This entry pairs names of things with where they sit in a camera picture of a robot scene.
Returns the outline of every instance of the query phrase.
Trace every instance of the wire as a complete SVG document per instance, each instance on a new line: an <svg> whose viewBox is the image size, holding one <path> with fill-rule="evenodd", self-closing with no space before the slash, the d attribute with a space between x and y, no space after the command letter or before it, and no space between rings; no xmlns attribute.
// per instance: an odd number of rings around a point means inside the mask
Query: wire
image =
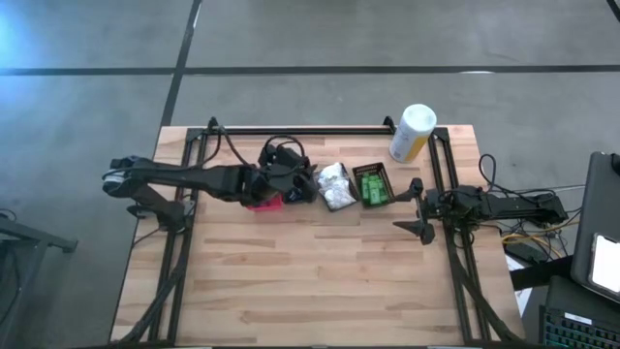
<svg viewBox="0 0 620 349"><path fill-rule="evenodd" d="M484 161L484 158L489 158L491 160L491 163L493 164L493 170L491 171L491 179L489 179L486 174L484 173L484 171L482 170L482 161ZM517 197L521 198L522 200L533 204L533 205L539 205L542 204L545 201L549 201L552 200L555 196L555 192L551 189L530 189L530 190L526 190L524 192L516 192L510 189L507 189L506 187L503 187L499 184L497 184L495 182L495 176L497 174L497 161L495 160L495 157L491 154L483 154L480 157L480 160L478 161L478 170L480 171L480 174L482 175L482 178L484 178L484 180L486 180L486 183L488 184L488 189L486 190L487 193L491 192L491 190L493 190L493 188L498 188L501 192L503 192L506 196L508 196L508 194L513 194L516 195ZM530 198L527 198L525 196L523 196L522 194L526 194L526 193L535 193L535 192L549 192L552 193L554 196L548 198L547 200L544 201L535 201L532 200Z"/></svg>
<svg viewBox="0 0 620 349"><path fill-rule="evenodd" d="M17 214L16 214L15 212L13 212L13 210L12 210L12 209L8 209L8 208L0 208L0 212L8 212L8 213L10 213L10 214L11 214L11 216L13 217L13 219L9 218L9 216L7 216L7 218L8 218L10 221L13 221L13 222L16 222L16 221L17 221Z"/></svg>
<svg viewBox="0 0 620 349"><path fill-rule="evenodd" d="M11 256L13 257L13 268L15 271L15 294L13 295L13 299L9 303L9 307L4 312L4 315L2 315L2 318L0 318L0 327L2 327L2 324L4 324L4 322L9 317L11 310L13 310L13 307L16 304L17 296L19 296L19 292L21 291L21 276L19 275L19 268L17 267L17 264L18 264L17 255L13 251L13 249L9 249L9 253L11 253Z"/></svg>
<svg viewBox="0 0 620 349"><path fill-rule="evenodd" d="M279 143L277 147L280 147L280 146L282 146L282 145L284 145L284 144L287 144L287 143L295 143L295 144L297 144L297 146L299 147L299 151L301 152L301 157L306 156L306 151L305 151L305 149L303 148L303 144L301 144L301 142L300 142L297 138L295 138L295 137L293 137L293 136L289 136L289 135L276 135L276 136L271 136L271 137L269 137L269 139L267 139L267 141L264 143L263 148L267 147L267 146L268 146L271 142L273 142L274 140L278 140L278 139L284 139L284 140L288 140L288 141L285 141L285 142Z"/></svg>
<svg viewBox="0 0 620 349"><path fill-rule="evenodd" d="M476 194L471 194L462 190L458 190L458 189L450 189L450 190L446 190L443 193L441 193L439 195L439 197L437 198L437 200L442 201L442 199L446 196L446 194L451 194L453 195L453 193L461 193L463 195L466 195L470 198L478 198L480 195L476 195Z"/></svg>
<svg viewBox="0 0 620 349"><path fill-rule="evenodd" d="M574 212L578 212L578 211L581 211L581 207L580 208L571 209L571 210L568 210L568 211L565 211L565 212L566 213L574 213Z"/></svg>
<svg viewBox="0 0 620 349"><path fill-rule="evenodd" d="M246 165L246 166L250 166L250 164L247 161L245 161L243 156L241 156L241 154L239 154L239 152L236 151L236 147L234 147L233 141L231 141L231 136L229 136L229 133L228 133L228 131L226 131L226 128L224 126L220 126L219 132L220 132L221 135L222 134L224 135L224 138L226 139L226 142L229 144L229 147L231 148L232 153L241 162L241 164Z"/></svg>
<svg viewBox="0 0 620 349"><path fill-rule="evenodd" d="M537 232L527 232L527 233L531 233L531 234L538 234L538 233L547 233L547 232L552 232L552 231L556 231L559 229L562 229L564 227L568 227L571 225L576 225L579 224L579 221L574 221L574 219L581 213L581 210L578 210L568 221L566 221L566 223L556 226L556 227L551 227L551 228L546 228L543 229L541 231L537 231Z"/></svg>
<svg viewBox="0 0 620 349"><path fill-rule="evenodd" d="M562 237L561 235L560 235L560 236L558 236L558 237L560 238L560 243L562 243L562 249L564 250L564 255L565 255L565 256L568 256L568 255L569 255L569 251L566 249L566 245L568 245L568 244L569 244L569 241L568 241L568 240L566 240L566 239L565 239L564 237Z"/></svg>
<svg viewBox="0 0 620 349"><path fill-rule="evenodd" d="M154 231L152 231L152 232L148 233L147 235L145 235L145 236L143 236L143 237L140 237L139 239L137 239L136 241L134 241L134 243L132 244L132 248L136 247L136 245L137 245L140 241L144 240L145 238L148 238L148 237L152 236L153 234L155 234L155 233L157 233L157 232L159 232L159 231L161 231L161 230L162 230L162 228L161 228L161 227L157 227L157 229L155 229Z"/></svg>
<svg viewBox="0 0 620 349"><path fill-rule="evenodd" d="M502 228L498 227L498 226L494 226L492 224L479 224L479 226L481 227L489 227L489 228L495 228L500 232L500 235L504 233L504 231L502 231Z"/></svg>
<svg viewBox="0 0 620 349"><path fill-rule="evenodd" d="M541 244L543 244L543 245L545 245L545 246L549 247L549 249L551 250L551 252L553 252L556 256L558 256L558 258L562 258L562 257L564 257L564 256L562 256L562 254L561 254L558 250L556 250L555 248L553 248L553 246L551 246L551 244L550 244L549 242L547 242L547 241L545 241L545 240L543 240L543 239L541 239L541 238L537 238L537 237L532 237L532 236L530 236L530 237L527 237L527 238L518 238L518 239L517 239L517 240L515 240L515 241L507 241L507 240L505 240L505 241L502 241L502 243L504 243L504 244L516 244L516 243L523 243L523 240L527 240L527 239L531 239L532 241L535 241L535 242L541 243Z"/></svg>
<svg viewBox="0 0 620 349"><path fill-rule="evenodd" d="M527 237L528 236L527 233L525 233L523 231L523 223L524 223L524 221L522 219L517 219L516 224L514 224L512 226L510 226L508 224L505 224L505 223L502 223L500 221L496 221L495 223L498 223L498 224L500 224L502 226L505 226L505 227L509 228L511 234L517 234L520 237ZM537 247L542 251L542 253L544 253L546 255L547 260L552 260L553 259L551 257L551 252L552 251L550 249L544 248L544 245L539 243L538 241L534 241L533 240L533 243L535 243L537 245Z"/></svg>
<svg viewBox="0 0 620 349"><path fill-rule="evenodd" d="M519 235L519 234L510 234L510 235L507 235L507 236L503 237L502 240L507 240L509 238L528 239L528 238L536 238L536 237L546 237L547 236L546 233L553 232L553 231L556 231L558 229L561 229L561 228L564 228L564 227L568 227L568 226L571 226L571 225L575 225L575 224L579 224L579 221L567 223L567 224L561 225L559 227L547 228L547 229L544 229L544 230L541 230L541 231L537 231L537 232L523 231L523 233L530 234L530 235L527 235L527 236L523 236L523 235Z"/></svg>
<svg viewBox="0 0 620 349"><path fill-rule="evenodd" d="M559 185L559 186L554 186L554 187L536 188L536 189L518 189L518 190L513 190L513 191L517 192L517 193L523 194L523 192L529 192L529 191L548 191L548 190L552 190L553 192L557 193L557 192L568 191L568 190L577 190L577 189L585 189L585 184Z"/></svg>
<svg viewBox="0 0 620 349"><path fill-rule="evenodd" d="M456 243L456 236L461 236L461 235L460 235L460 234L454 234L454 235L452 236L452 240L453 240L453 242L454 242L454 246L456 246L456 248L464 249L464 248L465 248L465 246L459 246L459 245ZM470 244L470 246L471 246L471 245L473 245L473 244L474 244L474 241L476 241L476 236L474 236L474 233L473 233L472 231L469 231L469 235L468 235L468 237L469 237L469 244Z"/></svg>

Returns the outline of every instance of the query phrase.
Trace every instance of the concrete floor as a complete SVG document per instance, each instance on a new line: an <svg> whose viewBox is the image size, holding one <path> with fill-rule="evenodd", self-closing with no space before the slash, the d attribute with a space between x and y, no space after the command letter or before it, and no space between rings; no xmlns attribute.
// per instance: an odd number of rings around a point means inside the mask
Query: concrete floor
<svg viewBox="0 0 620 349"><path fill-rule="evenodd" d="M191 5L0 2L0 69L174 67ZM187 66L620 64L619 32L603 0L203 0ZM19 347L107 341L136 221L100 175L152 155L170 86L0 77L0 207L79 239L46 257ZM376 124L424 103L475 125L498 182L531 188L583 183L590 152L619 151L619 90L617 73L185 77L171 123Z"/></svg>

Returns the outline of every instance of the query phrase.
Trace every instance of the wooden tabletop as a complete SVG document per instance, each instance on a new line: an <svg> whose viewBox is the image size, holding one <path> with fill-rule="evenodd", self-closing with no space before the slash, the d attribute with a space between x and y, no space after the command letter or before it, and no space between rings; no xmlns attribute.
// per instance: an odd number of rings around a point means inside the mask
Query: wooden tabletop
<svg viewBox="0 0 620 349"><path fill-rule="evenodd" d="M461 183L484 185L474 129L448 126ZM155 161L180 164L185 127L162 129ZM319 169L383 162L394 193L421 177L434 186L428 149L411 164L388 154L391 136L300 136ZM232 136L256 161L264 136ZM215 140L208 144L213 149ZM439 151L444 162L443 151ZM212 165L237 164L225 143ZM443 167L444 178L447 170ZM154 186L169 199L174 188ZM423 345L461 343L441 224L422 246L392 226L415 219L415 203L329 212L325 202L253 212L200 194L177 345ZM136 238L156 227L139 223ZM131 254L112 339L129 331L153 300L165 234L143 240ZM497 230L476 231L482 292L517 334L523 329ZM470 300L472 328L477 329ZM162 332L168 327L168 313Z"/></svg>

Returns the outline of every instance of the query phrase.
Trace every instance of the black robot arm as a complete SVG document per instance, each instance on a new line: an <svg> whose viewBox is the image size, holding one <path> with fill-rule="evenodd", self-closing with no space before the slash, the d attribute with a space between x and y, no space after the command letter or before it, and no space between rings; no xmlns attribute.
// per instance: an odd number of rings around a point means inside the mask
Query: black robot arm
<svg viewBox="0 0 620 349"><path fill-rule="evenodd" d="M316 165L288 147L271 145L272 139L263 147L259 166L243 160L240 165L203 169L157 163L137 156L114 159L103 177L104 191L114 198L133 199L137 205L128 207L132 214L140 217L144 212L154 213L162 226L174 232L187 225L188 207L166 200L149 184L198 189L213 198L239 202L242 206L257 206L278 194L285 195L289 201L313 202L318 193L313 179Z"/></svg>
<svg viewBox="0 0 620 349"><path fill-rule="evenodd" d="M422 190L421 179L414 178L409 190L394 198L398 202L415 199L419 220L393 224L419 236L423 244L435 237L428 219L444 219L455 228L470 231L492 220L527 219L536 224L559 224L568 219L560 198L550 193L501 198L479 187L460 185L441 195L436 189L427 190L422 198Z"/></svg>

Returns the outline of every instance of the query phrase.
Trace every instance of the black cable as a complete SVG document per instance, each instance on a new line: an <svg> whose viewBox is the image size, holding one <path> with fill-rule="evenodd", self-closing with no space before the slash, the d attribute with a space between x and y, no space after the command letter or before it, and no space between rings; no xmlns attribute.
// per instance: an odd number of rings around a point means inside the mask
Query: black cable
<svg viewBox="0 0 620 349"><path fill-rule="evenodd" d="M574 221L574 219L581 213L581 208L571 217L569 218L568 221L566 221L566 223L562 223L559 227L564 228L566 226L568 226L571 222ZM540 233L547 233L546 231L527 231L526 233L529 234L540 234Z"/></svg>
<svg viewBox="0 0 620 349"><path fill-rule="evenodd" d="M134 243L132 244L132 248L136 247L136 245L137 245L140 241L144 240L145 238L148 238L148 237L152 236L153 234L155 234L155 233L157 233L157 232L159 232L159 231L161 231L161 230L162 230L162 229L161 229L160 227L157 227L157 229L155 229L154 231L152 231L152 232L148 233L147 235L145 235L145 236L143 236L143 237L140 237L139 239L137 239L136 241L134 241Z"/></svg>
<svg viewBox="0 0 620 349"><path fill-rule="evenodd" d="M188 196L191 196L191 194L184 195L182 198L186 198L186 197L188 197ZM187 211L187 214L185 214L185 218L189 217L190 215L192 215L192 214L196 211L196 206L197 206L197 205L198 205L198 203L194 203L194 205L192 206L192 208L190 208L190 210L189 210L189 211ZM153 234L155 234L155 233L157 233L157 232L159 232L159 231L162 231L162 230L163 230L163 229L162 229L161 227L158 227L156 230L154 230L154 231L152 231L152 232L148 233L147 235L145 235L145 236L143 236L143 237L140 237L139 239L137 239L136 241L134 241L134 243L132 244L132 248L136 247L136 245L138 244L138 242L140 242L140 241L144 240L145 238L148 238L148 237L152 236Z"/></svg>
<svg viewBox="0 0 620 349"><path fill-rule="evenodd" d="M525 191L530 191L530 190L534 190L534 191L547 191L547 190L552 190L553 192L557 191L561 191L562 189L585 189L585 184L575 184L575 185L558 185L558 186L553 186L553 187L545 187L545 188L536 188L536 189L519 189L519 190L514 190L517 193L523 193Z"/></svg>
<svg viewBox="0 0 620 349"><path fill-rule="evenodd" d="M564 237L559 236L560 238L560 243L562 243L562 249L564 250L564 254L565 256L569 256L569 251L566 249L567 244L569 244L569 241L566 240Z"/></svg>
<svg viewBox="0 0 620 349"><path fill-rule="evenodd" d="M501 225L504 225L506 227L509 227L510 233L511 234L519 234L525 237L529 237L529 235L525 232L525 229L523 228L523 224L525 223L525 221L523 219L517 219L517 222L515 225L513 226L509 226L508 224L504 224L502 222L497 222ZM537 247L540 249L540 251L542 251L542 253L544 253L544 255L546 255L547 261L548 260L552 260L553 257L551 256L551 249L547 249L543 244L541 244L540 242L536 241L536 240L532 240L533 243L535 243L537 245Z"/></svg>
<svg viewBox="0 0 620 349"><path fill-rule="evenodd" d="M456 248L460 248L460 249L465 248L464 246L459 246L459 245L456 243L456 236L460 236L460 234L454 234L454 235L452 236L452 241L454 242L454 246L456 246ZM476 241L476 236L474 236L474 233L473 233L472 231L470 231L470 232L469 232L469 235L468 235L468 236L469 236L469 244L470 244L470 245L473 245L473 244L474 244L474 241Z"/></svg>
<svg viewBox="0 0 620 349"><path fill-rule="evenodd" d="M491 179L489 179L486 174L484 174L484 171L482 170L482 161L484 160L484 158L489 158L493 164L493 170L491 172ZM486 192L490 192L491 190L493 190L493 187L496 187L498 189L500 189L505 195L508 196L508 194L513 194L516 195L517 197L521 198L522 200L533 204L533 205L538 205L541 204L543 201L535 201L532 200L530 198L527 198L525 196L523 196L521 193L515 192L513 190L507 189L506 187L503 187L499 184L497 184L495 182L495 175L497 174L497 161L495 160L495 157L491 154L483 154L480 157L480 160L478 161L478 170L480 171L480 174L482 175L482 178L484 178L484 180L486 180L486 183L488 184L488 189L486 190ZM538 190L538 189L532 189L529 191L526 191L526 193L534 193L534 192L540 192L540 191L544 191L544 192L551 192L553 193L553 195L555 196L555 192L553 190L550 189L543 189L543 190Z"/></svg>
<svg viewBox="0 0 620 349"><path fill-rule="evenodd" d="M479 226L481 227L489 227L489 228L495 228L499 231L500 236L504 233L504 231L502 231L502 228L498 227L498 226L494 226L492 224L479 224Z"/></svg>
<svg viewBox="0 0 620 349"><path fill-rule="evenodd" d="M549 255L549 256L551 256L551 252L552 252L552 249L551 249L551 248L552 248L552 245L551 245L551 238L550 238L549 236L544 236L544 237L542 237L542 238L545 238L545 239L546 239L546 243L548 243L548 244L549 244L549 245L548 245L548 248L549 248L549 250L548 250L548 255Z"/></svg>
<svg viewBox="0 0 620 349"><path fill-rule="evenodd" d="M0 208L0 212L8 212L8 213L10 213L10 214L11 214L11 216L13 217L13 219L9 218L9 216L7 216L7 218L8 218L10 221L13 221L13 222L16 222L16 221L17 221L17 214L16 214L15 212L13 212L11 209L8 209L8 208Z"/></svg>
<svg viewBox="0 0 620 349"><path fill-rule="evenodd" d="M301 142L293 137L293 136L289 136L289 135L276 135L276 136L271 136L269 137L269 139L267 139L267 141L264 143L263 148L266 148L271 142L273 142L274 140L278 140L278 139L285 139L288 141L282 142L278 144L278 147L282 146L283 144L286 143L295 143L297 144L297 146L299 147L299 151L301 152L301 157L305 157L306 156L306 151L303 148L303 144L301 144Z"/></svg>
<svg viewBox="0 0 620 349"><path fill-rule="evenodd" d="M581 207L565 211L566 213L581 212Z"/></svg>
<svg viewBox="0 0 620 349"><path fill-rule="evenodd" d="M439 195L439 197L437 198L437 200L439 200L439 201L441 202L441 201L442 201L442 199L443 199L443 198L444 198L447 194L453 195L453 193L461 193L461 194L466 195L466 196L468 196L468 197L470 197L470 198L477 198L477 197L479 197L479 196L480 196L480 195L478 195L478 194L472 194L472 193L468 193L468 192L465 192L465 191L462 191L462 190L458 190L458 189L450 189L450 190L446 190L446 191L444 191L443 193L441 193L441 194Z"/></svg>
<svg viewBox="0 0 620 349"><path fill-rule="evenodd" d="M220 127L220 129L221 129L221 132L224 134L224 138L226 139L226 142L229 144L229 147L231 148L232 153L234 154L234 156L236 156L236 158L241 162L241 164L246 165L246 166L252 166L247 161L245 161L245 159L241 156L241 154L239 154L239 152L236 150L236 147L234 147L233 141L231 141L231 137L229 136L229 133L226 131L226 129L224 127ZM305 152L305 149L303 148L303 145L301 144L301 142L297 138L295 138L293 136L287 136L287 135L271 136L264 143L263 149L265 149L273 140L277 140L277 139L286 139L286 140L290 140L291 142L297 144L299 146L299 150L301 151L301 157L305 158L306 152ZM284 171L284 172L282 172L280 174L274 174L274 173L268 172L268 171L266 171L264 169L256 169L256 171L260 172L263 175L269 175L271 177L286 176L286 175L290 175L290 174L294 173L295 171L297 171L299 167L303 166L303 162L304 162L304 160L302 159L299 162L299 164L297 164L296 166L292 167L290 170Z"/></svg>
<svg viewBox="0 0 620 349"><path fill-rule="evenodd" d="M9 307L4 312L4 315L2 315L2 318L0 318L0 327L2 327L2 324L4 324L4 322L9 317L9 314L11 313L11 310L13 310L13 307L16 304L16 301L17 301L17 296L19 296L19 292L20 292L20 289L21 289L21 276L19 275L19 267L17 266L17 264L18 264L17 255L13 251L13 249L9 249L9 253L13 257L13 268L14 268L14 271L15 271L15 294L13 295L13 299L9 303Z"/></svg>

